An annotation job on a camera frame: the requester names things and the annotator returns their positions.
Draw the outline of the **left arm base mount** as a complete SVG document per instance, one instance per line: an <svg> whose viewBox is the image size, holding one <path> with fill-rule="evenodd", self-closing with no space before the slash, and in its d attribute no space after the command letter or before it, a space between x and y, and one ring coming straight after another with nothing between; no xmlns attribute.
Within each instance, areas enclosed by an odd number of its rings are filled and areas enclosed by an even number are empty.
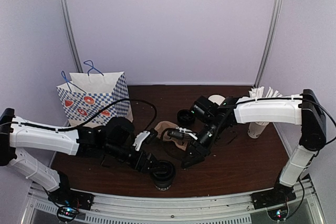
<svg viewBox="0 0 336 224"><path fill-rule="evenodd" d="M71 207L76 210L90 210L94 195L81 191L70 190L68 192L56 190L53 192L46 191L48 200L54 203L57 207Z"/></svg>

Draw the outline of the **bundle of wrapped white straws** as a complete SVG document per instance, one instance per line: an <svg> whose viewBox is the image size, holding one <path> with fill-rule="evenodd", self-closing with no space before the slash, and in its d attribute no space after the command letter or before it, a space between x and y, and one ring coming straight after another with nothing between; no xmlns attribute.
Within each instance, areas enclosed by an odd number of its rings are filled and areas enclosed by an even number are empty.
<svg viewBox="0 0 336 224"><path fill-rule="evenodd" d="M264 86L251 88L248 93L249 97L254 101L276 100L283 97L278 90L274 90L272 87L265 89Z"/></svg>

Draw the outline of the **black plastic cup lid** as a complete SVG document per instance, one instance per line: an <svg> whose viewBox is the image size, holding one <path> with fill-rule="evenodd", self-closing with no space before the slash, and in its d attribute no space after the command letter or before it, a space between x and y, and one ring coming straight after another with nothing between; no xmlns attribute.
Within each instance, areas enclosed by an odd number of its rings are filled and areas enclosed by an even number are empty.
<svg viewBox="0 0 336 224"><path fill-rule="evenodd" d="M175 169L175 166L171 162L161 160L159 161L159 165L160 167L158 171L150 173L150 177L153 180L159 181L159 182L165 182L165 181L174 179L176 175L176 169Z"/></svg>

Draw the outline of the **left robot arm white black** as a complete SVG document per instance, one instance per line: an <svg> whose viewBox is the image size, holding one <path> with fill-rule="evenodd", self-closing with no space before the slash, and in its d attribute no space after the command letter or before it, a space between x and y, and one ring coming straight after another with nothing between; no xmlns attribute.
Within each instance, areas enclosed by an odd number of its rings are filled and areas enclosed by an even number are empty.
<svg viewBox="0 0 336 224"><path fill-rule="evenodd" d="M144 174L163 171L163 165L152 154L140 149L143 142L156 137L155 130L141 132L133 145L123 147L133 130L133 124L122 117L113 117L107 125L95 128L34 124L15 116L14 109L6 108L1 115L1 166L12 167L40 184L64 205L71 205L76 197L67 175L44 166L24 149L90 158L108 154Z"/></svg>

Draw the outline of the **aluminium frame post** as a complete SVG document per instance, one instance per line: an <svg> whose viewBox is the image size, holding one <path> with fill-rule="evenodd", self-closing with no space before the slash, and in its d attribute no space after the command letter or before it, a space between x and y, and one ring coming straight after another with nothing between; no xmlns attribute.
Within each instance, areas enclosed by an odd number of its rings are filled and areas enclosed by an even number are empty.
<svg viewBox="0 0 336 224"><path fill-rule="evenodd" d="M70 52L75 64L75 68L77 72L83 72L82 65L80 62L80 58L78 55L77 45L75 42L74 32L71 25L70 14L67 0L60 0L61 10L64 18L65 29L66 29L66 36L68 39L68 44L70 47Z"/></svg>
<svg viewBox="0 0 336 224"><path fill-rule="evenodd" d="M270 24L268 28L267 37L266 37L266 42L265 42L265 46L263 49L262 58L259 64L259 69L258 69L257 76L255 79L254 87L260 86L262 78L264 76L264 73L267 67L267 61L269 59L272 44L274 42L274 38L276 34L276 29L277 29L277 24L278 24L278 20L279 20L281 8L282 8L282 3L283 3L283 0L274 0L271 18L270 18Z"/></svg>

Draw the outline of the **stack of black lids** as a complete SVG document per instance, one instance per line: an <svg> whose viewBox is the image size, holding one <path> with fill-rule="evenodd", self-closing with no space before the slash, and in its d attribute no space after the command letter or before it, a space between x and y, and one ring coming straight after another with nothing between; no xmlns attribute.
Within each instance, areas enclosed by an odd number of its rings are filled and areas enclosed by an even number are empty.
<svg viewBox="0 0 336 224"><path fill-rule="evenodd" d="M182 109L177 113L177 121L181 125L191 125L195 122L195 115L190 110Z"/></svg>

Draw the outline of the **blue checkered paper bag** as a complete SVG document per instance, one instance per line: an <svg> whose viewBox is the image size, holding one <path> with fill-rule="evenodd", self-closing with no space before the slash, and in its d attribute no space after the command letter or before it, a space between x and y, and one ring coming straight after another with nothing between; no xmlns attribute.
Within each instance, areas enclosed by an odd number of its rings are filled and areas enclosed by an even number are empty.
<svg viewBox="0 0 336 224"><path fill-rule="evenodd" d="M71 126L90 120L86 126L105 126L114 117L130 122L133 114L124 72L103 73L91 60L84 62L90 68L85 73L71 72L70 79L64 71L64 84L56 86L66 118Z"/></svg>

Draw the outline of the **brown cardboard cup carrier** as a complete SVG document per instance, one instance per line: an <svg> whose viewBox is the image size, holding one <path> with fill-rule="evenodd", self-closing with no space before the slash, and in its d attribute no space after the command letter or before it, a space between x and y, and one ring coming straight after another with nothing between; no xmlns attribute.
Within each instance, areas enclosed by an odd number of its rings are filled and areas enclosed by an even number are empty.
<svg viewBox="0 0 336 224"><path fill-rule="evenodd" d="M158 137L161 141L161 143L173 143L177 148L179 148L182 151L186 151L187 145L190 142L190 138L185 138L183 140L178 140L172 137L169 137L167 135L168 130L175 129L178 126L175 123L172 123L170 121L161 121L159 122L156 127L154 128L158 132Z"/></svg>

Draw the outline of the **left aluminium frame post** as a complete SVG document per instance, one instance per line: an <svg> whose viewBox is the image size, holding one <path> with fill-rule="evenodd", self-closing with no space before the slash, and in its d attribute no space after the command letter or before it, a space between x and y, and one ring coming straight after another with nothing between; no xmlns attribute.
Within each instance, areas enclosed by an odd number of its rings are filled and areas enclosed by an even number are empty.
<svg viewBox="0 0 336 224"><path fill-rule="evenodd" d="M83 72L82 65L80 62L80 58L78 55L77 45L75 42L74 32L71 25L70 14L67 0L60 0L61 10L64 18L65 29L66 29L66 36L68 39L68 44L70 47L70 52L75 64L75 68L77 72Z"/></svg>

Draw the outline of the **stack of paper coffee cups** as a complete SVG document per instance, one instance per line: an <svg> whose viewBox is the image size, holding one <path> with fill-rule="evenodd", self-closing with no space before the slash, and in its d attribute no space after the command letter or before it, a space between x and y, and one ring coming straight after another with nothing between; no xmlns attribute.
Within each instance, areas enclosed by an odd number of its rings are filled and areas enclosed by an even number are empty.
<svg viewBox="0 0 336 224"><path fill-rule="evenodd" d="M209 96L208 99L211 102L213 102L213 103L217 104L218 106L220 106L224 102L225 97L222 96L222 95L213 94L213 95Z"/></svg>

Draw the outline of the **white cup holding straws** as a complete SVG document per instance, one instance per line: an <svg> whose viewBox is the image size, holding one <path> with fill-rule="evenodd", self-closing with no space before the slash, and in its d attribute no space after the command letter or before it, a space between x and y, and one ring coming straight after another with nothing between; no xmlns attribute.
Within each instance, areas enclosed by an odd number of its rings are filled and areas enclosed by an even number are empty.
<svg viewBox="0 0 336 224"><path fill-rule="evenodd" d="M251 122L248 128L248 136L254 139L259 138L268 124L268 122Z"/></svg>

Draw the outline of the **right aluminium frame post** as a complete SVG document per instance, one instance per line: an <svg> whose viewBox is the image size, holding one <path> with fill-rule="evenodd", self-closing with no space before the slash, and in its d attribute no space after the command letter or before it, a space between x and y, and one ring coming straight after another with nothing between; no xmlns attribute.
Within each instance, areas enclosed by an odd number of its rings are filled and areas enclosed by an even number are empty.
<svg viewBox="0 0 336 224"><path fill-rule="evenodd" d="M262 58L259 64L259 69L258 69L257 76L255 79L254 87L260 86L262 78L264 76L264 73L267 67L267 61L269 59L272 44L274 42L274 38L276 34L276 29L277 29L277 24L278 24L278 20L279 20L281 8L282 8L282 3L283 3L283 0L274 0L271 18L270 18L270 24L268 28L267 37L266 37L266 42L265 42L265 46L263 49Z"/></svg>

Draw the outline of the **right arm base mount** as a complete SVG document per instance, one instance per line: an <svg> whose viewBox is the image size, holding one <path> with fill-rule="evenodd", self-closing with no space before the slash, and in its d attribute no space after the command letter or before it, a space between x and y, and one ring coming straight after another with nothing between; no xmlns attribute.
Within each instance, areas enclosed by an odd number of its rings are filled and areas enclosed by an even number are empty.
<svg viewBox="0 0 336 224"><path fill-rule="evenodd" d="M284 205L295 200L296 194L293 191L284 193L275 189L260 191L251 194L254 209L270 208L277 205Z"/></svg>

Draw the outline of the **single black paper coffee cup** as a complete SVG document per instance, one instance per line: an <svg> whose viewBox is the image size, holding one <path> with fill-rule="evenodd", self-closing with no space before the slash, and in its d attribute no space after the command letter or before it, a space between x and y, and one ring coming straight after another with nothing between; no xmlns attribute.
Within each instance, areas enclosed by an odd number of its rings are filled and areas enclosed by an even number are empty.
<svg viewBox="0 0 336 224"><path fill-rule="evenodd" d="M174 178L169 178L169 179L164 179L164 180L155 179L154 184L155 184L155 187L159 191L167 191L172 186L173 180Z"/></svg>

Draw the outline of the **aluminium front rail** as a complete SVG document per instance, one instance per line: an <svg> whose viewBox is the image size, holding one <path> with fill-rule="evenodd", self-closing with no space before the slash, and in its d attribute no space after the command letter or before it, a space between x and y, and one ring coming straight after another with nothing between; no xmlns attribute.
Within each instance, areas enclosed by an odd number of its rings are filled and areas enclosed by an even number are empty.
<svg viewBox="0 0 336 224"><path fill-rule="evenodd" d="M312 181L302 180L304 200L285 221L272 220L276 205L256 209L250 193L190 198L145 198L93 194L90 210L70 223L327 223ZM18 223L62 223L57 207L33 183Z"/></svg>

